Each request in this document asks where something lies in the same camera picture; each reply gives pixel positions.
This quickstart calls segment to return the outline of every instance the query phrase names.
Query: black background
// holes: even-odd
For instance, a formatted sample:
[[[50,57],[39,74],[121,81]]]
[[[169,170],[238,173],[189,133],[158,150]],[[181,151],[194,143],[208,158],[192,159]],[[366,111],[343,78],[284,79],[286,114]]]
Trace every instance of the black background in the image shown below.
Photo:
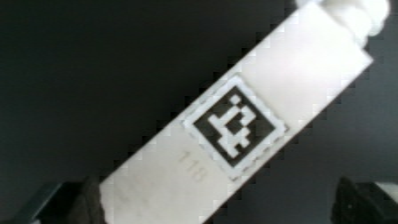
[[[292,4],[0,2],[0,220],[45,182],[82,180],[114,169]],[[368,45],[375,64],[215,223],[329,223],[340,176],[398,181],[396,40],[395,11]]]

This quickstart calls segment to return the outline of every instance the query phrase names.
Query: black and white square pattern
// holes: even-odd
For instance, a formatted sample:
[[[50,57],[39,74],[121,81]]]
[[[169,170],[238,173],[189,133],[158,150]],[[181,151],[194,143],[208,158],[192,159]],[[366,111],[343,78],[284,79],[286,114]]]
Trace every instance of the black and white square pattern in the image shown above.
[[[238,75],[208,93],[187,116],[185,127],[235,179],[283,136],[286,127]]]

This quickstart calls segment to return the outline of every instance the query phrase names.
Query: dark background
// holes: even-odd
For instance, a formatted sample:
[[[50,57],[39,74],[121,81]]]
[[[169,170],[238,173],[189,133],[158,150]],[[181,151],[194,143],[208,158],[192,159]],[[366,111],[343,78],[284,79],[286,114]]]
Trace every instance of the dark background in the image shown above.
[[[45,182],[114,169],[292,8],[281,0],[0,2],[0,220]],[[396,11],[368,51],[375,64],[215,223],[329,223],[340,176],[398,182]]]

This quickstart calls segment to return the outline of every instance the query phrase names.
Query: white object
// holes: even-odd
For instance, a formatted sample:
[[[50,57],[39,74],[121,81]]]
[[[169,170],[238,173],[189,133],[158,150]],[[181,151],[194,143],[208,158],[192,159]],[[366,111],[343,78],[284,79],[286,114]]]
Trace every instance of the white object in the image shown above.
[[[380,187],[380,189],[388,193],[391,199],[398,203],[398,184],[380,182],[380,183],[377,183],[377,186]]]
[[[309,2],[101,183],[109,224],[205,222],[372,63],[356,32]]]
[[[375,36],[384,27],[389,15],[388,0],[297,0],[302,7],[309,2],[318,2],[350,32],[361,45],[366,44],[368,36]]]

